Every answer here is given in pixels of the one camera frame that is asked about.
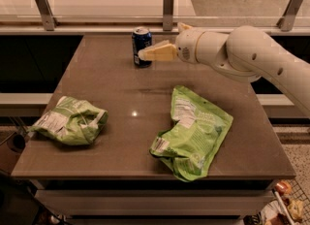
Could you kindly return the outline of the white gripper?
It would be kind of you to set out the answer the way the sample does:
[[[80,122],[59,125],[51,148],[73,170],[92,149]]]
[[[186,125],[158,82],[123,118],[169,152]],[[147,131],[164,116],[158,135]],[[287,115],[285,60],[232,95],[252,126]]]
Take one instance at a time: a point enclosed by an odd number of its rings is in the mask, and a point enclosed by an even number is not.
[[[178,22],[177,28],[179,35],[175,45],[169,40],[162,41],[141,49],[138,52],[139,58],[143,61],[173,61],[178,56],[184,62],[197,64],[196,47],[203,32],[183,22]]]

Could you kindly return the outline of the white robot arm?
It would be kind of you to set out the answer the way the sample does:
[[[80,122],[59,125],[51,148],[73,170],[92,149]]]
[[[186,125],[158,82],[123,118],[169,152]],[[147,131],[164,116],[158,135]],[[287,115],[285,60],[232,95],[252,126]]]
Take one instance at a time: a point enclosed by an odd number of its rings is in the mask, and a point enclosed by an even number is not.
[[[207,65],[231,80],[253,82],[264,78],[310,117],[310,64],[285,50],[261,29],[241,26],[225,34],[180,23],[178,31],[174,43],[165,40],[141,49],[139,58],[178,58]]]

